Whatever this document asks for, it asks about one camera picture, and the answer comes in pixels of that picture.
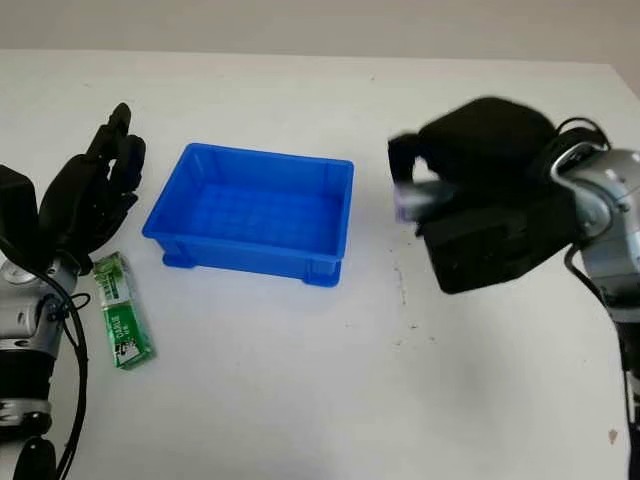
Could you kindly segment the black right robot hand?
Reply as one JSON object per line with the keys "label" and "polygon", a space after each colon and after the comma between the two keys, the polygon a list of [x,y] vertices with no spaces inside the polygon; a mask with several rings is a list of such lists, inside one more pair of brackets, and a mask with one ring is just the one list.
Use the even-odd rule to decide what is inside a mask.
{"label": "black right robot hand", "polygon": [[527,182],[556,135],[539,111],[501,97],[471,100],[388,141],[396,218],[418,222]]}

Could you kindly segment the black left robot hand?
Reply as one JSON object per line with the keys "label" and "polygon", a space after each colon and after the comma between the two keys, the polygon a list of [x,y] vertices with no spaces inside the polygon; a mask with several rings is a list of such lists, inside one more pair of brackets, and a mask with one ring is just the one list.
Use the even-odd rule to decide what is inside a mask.
{"label": "black left robot hand", "polygon": [[146,144],[129,133],[130,121],[129,106],[118,104],[86,152],[56,175],[40,204],[40,227],[54,254],[75,263],[81,275],[90,272],[90,254],[114,236],[138,199]]}

